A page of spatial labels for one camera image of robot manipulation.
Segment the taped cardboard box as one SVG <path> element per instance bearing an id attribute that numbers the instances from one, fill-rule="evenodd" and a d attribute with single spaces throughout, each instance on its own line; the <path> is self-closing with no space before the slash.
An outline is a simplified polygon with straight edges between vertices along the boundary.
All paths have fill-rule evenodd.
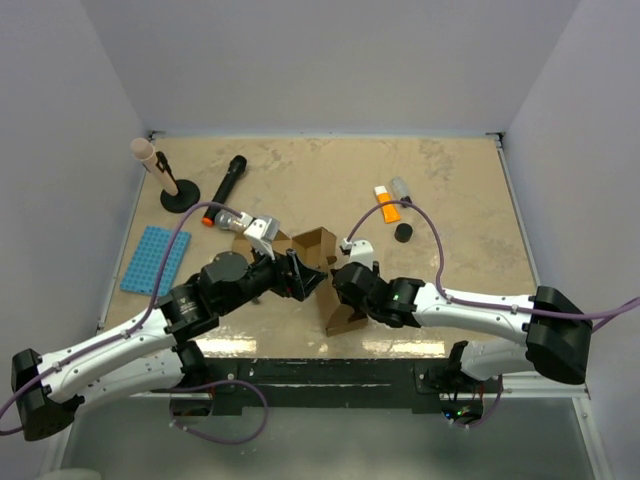
<path id="1" fill-rule="evenodd" d="M 282 272 L 289 272 L 289 260 L 286 252 L 296 252 L 298 263 L 310 269 L 328 272 L 337 261 L 336 236 L 324 227 L 308 230 L 290 237 L 280 229 L 271 225 L 267 236 L 272 240 L 271 246 L 276 257 L 276 265 Z"/>

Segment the small cardboard box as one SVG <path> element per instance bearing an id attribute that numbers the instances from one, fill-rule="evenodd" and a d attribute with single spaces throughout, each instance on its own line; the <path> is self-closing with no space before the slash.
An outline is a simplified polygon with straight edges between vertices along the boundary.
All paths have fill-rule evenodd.
<path id="1" fill-rule="evenodd" d="M 316 304 L 328 337 L 363 329 L 368 318 L 353 307 L 343 304 L 329 280 L 324 280 L 315 289 Z"/>

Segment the small black round cap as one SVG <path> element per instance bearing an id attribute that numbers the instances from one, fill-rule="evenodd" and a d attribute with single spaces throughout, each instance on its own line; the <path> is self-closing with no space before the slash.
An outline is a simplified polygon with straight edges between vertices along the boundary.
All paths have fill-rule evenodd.
<path id="1" fill-rule="evenodd" d="M 400 243 L 407 243 L 413 236 L 413 227 L 408 223 L 400 223 L 394 231 L 394 238 Z"/>

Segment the orange tube white cap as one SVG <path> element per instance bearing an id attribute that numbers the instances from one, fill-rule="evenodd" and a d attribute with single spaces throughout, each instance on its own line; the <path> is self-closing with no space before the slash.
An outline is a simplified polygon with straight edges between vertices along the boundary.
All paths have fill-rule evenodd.
<path id="1" fill-rule="evenodd" d="M 374 195 L 376 196 L 386 224 L 395 223 L 401 220 L 401 215 L 392 203 L 392 197 L 385 186 L 376 186 L 374 188 Z"/>

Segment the small clear black-capped bottle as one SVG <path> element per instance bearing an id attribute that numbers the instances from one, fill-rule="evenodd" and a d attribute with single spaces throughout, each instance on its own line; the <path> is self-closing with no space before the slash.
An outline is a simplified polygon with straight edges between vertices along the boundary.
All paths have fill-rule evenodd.
<path id="1" fill-rule="evenodd" d="M 395 176 L 390 182 L 393 198 L 401 202 L 403 208 L 407 208 L 413 203 L 410 189 L 406 181 L 401 176 Z"/>

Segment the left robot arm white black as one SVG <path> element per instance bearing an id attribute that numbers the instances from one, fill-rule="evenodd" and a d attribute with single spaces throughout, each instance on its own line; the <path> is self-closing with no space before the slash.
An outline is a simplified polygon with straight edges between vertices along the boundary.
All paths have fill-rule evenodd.
<path id="1" fill-rule="evenodd" d="M 223 252 L 119 328 L 54 353 L 19 352 L 12 359 L 10 401 L 19 432 L 38 441 L 71 425 L 81 409 L 108 399 L 200 390 L 210 375 L 196 337 L 268 291 L 304 301 L 326 277 L 292 249 L 274 257 L 257 254 L 252 262 Z"/>

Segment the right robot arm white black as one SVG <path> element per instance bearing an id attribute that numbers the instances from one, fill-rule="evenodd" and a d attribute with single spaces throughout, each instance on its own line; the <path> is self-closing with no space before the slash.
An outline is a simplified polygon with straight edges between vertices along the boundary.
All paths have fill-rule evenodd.
<path id="1" fill-rule="evenodd" d="M 334 271 L 340 300 L 391 328 L 452 327 L 488 334 L 459 342 L 445 369 L 448 386 L 469 392 L 501 374 L 535 371 L 569 385 L 586 379 L 593 324 L 564 294 L 541 286 L 533 295 L 493 296 L 449 290 L 419 279 L 384 281 L 376 267 L 348 263 Z"/>

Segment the silver glitter microphone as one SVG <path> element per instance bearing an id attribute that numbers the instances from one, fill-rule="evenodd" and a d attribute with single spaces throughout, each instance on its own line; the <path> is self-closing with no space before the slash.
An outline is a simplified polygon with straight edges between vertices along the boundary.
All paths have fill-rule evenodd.
<path id="1" fill-rule="evenodd" d="M 250 223 L 251 218 L 245 212 L 234 215 L 228 210 L 220 210 L 214 218 L 214 224 L 224 231 L 243 232 Z"/>

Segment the black microphone orange end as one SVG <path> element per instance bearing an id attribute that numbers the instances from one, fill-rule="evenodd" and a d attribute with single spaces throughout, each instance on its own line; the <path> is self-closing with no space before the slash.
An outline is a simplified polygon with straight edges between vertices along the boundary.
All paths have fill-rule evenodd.
<path id="1" fill-rule="evenodd" d="M 201 223 L 207 227 L 213 227 L 216 215 L 222 210 L 220 205 L 224 205 L 228 200 L 236 183 L 244 175 L 247 168 L 247 159 L 244 156 L 236 155 L 230 162 L 212 201 L 216 206 L 210 206 L 204 213 Z"/>

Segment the blue studded building plate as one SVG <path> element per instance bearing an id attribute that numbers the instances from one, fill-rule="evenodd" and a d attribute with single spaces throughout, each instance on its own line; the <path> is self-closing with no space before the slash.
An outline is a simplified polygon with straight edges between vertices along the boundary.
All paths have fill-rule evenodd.
<path id="1" fill-rule="evenodd" d="M 145 228 L 120 281 L 122 291 L 152 295 L 158 269 L 172 233 L 172 230 L 158 226 Z M 173 287 L 190 241 L 190 233 L 180 231 L 177 234 L 164 266 L 157 292 L 158 297 L 166 295 Z"/>

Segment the beige microphone on stand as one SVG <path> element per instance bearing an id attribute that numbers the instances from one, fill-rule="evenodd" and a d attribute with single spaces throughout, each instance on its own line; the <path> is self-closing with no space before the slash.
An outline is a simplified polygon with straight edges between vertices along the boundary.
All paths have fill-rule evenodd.
<path id="1" fill-rule="evenodd" d="M 151 142 L 145 138 L 135 138 L 131 142 L 130 148 L 132 156 L 159 182 L 162 189 L 170 196 L 175 197 L 179 193 L 176 182 Z"/>

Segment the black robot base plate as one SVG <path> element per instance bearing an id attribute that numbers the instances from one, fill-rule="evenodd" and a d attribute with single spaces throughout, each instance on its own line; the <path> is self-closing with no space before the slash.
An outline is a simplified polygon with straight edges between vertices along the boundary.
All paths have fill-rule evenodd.
<path id="1" fill-rule="evenodd" d="M 499 391 L 496 380 L 457 394 L 436 378 L 447 361 L 435 359 L 207 358 L 179 381 L 180 388 L 221 380 L 256 386 L 270 408 L 404 409 L 439 413 L 446 400 Z"/>

